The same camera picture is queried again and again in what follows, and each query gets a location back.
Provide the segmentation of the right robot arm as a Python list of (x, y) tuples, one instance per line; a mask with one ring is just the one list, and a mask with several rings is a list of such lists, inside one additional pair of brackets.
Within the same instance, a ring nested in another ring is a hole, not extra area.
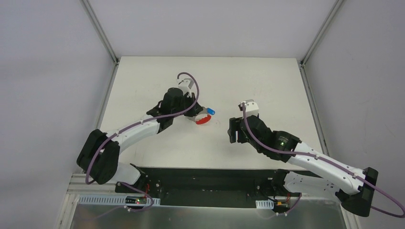
[(272, 160), (299, 166), (312, 176), (278, 169), (271, 182), (276, 195), (307, 193), (328, 198), (345, 210), (368, 217), (372, 208), (378, 171), (355, 168), (324, 155), (298, 137), (285, 131), (272, 131), (257, 116), (230, 118), (227, 131), (230, 143), (249, 143), (258, 153)]

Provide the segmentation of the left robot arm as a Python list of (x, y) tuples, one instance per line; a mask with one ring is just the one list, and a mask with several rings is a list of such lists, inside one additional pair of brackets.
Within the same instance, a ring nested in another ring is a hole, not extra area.
[(198, 104), (195, 93), (170, 88), (163, 99), (134, 124), (107, 132), (93, 130), (76, 163), (86, 172), (87, 179), (92, 178), (100, 185), (108, 181), (124, 182), (134, 193), (140, 193), (145, 189), (146, 180), (135, 165), (120, 162), (120, 154), (170, 127), (175, 117), (183, 115), (194, 119), (204, 112), (206, 108)]

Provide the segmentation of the metal key holder red handle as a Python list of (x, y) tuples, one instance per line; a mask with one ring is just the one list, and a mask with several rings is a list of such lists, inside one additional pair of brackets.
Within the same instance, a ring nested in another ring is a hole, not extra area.
[(202, 107), (202, 111), (197, 113), (196, 116), (192, 116), (192, 117), (187, 116), (186, 118), (188, 120), (196, 123), (197, 125), (203, 125), (211, 120), (212, 115), (208, 113), (206, 107)]

